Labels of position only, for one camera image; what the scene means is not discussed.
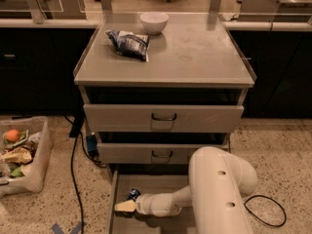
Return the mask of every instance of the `clear plastic container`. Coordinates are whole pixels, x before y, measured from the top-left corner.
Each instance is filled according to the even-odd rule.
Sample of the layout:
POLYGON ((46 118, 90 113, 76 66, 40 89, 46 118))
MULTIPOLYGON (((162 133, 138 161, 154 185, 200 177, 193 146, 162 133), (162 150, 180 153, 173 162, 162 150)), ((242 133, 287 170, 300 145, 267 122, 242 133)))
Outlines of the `clear plastic container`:
POLYGON ((0 198, 4 195, 27 191, 40 192, 44 185, 44 178, 49 165, 52 149, 47 117, 39 116, 26 119, 0 121, 1 150, 4 150, 2 136, 5 132, 11 129, 17 129, 21 132, 29 130, 30 135, 41 132, 41 136, 29 174, 16 178, 0 177, 0 198))

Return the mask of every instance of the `terrazzo floor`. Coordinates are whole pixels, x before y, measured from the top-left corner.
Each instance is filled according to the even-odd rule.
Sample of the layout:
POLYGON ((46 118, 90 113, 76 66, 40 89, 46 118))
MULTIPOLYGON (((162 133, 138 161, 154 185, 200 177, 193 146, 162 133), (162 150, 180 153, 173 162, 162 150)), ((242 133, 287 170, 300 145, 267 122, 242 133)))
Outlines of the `terrazzo floor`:
MULTIPOLYGON (((62 117, 48 119, 54 147, 44 188, 40 193, 0 199, 1 233, 79 233, 80 209, 70 173, 71 126, 62 117)), ((81 139, 78 143, 73 168, 84 209, 84 230, 104 233, 111 189, 108 172, 87 159, 81 139)), ((312 120, 243 118, 231 135, 231 152, 256 169, 258 187, 254 194, 279 202, 288 217, 284 226, 271 228, 249 215, 255 234, 311 233, 311 146, 312 120)), ((272 224, 283 220, 279 208, 264 199, 253 199, 249 207, 272 224)))

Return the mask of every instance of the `cabinet handle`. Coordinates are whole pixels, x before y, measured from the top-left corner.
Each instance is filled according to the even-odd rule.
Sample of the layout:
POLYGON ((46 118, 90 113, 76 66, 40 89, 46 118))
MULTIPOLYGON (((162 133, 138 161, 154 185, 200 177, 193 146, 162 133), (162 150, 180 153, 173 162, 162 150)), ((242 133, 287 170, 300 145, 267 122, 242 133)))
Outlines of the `cabinet handle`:
POLYGON ((176 120, 176 113, 175 113, 174 117, 172 117, 172 118, 159 118, 159 117, 156 117, 155 114, 152 113, 152 119, 154 121, 175 121, 176 120))
POLYGON ((169 154, 169 155, 157 155, 157 154, 155 154, 155 151, 152 150, 152 156, 153 156, 154 158, 169 159, 169 158, 173 157, 173 155, 174 155, 174 153, 173 153, 172 150, 170 151, 170 154, 169 154))

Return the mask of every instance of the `white bowl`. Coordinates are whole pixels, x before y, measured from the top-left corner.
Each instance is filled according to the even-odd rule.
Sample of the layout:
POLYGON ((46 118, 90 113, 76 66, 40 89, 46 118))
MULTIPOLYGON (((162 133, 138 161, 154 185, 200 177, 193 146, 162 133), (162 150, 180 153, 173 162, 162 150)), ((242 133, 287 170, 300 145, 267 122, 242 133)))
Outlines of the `white bowl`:
POLYGON ((148 34, 160 34, 166 27, 168 15, 161 12, 146 12, 140 16, 140 21, 148 34))

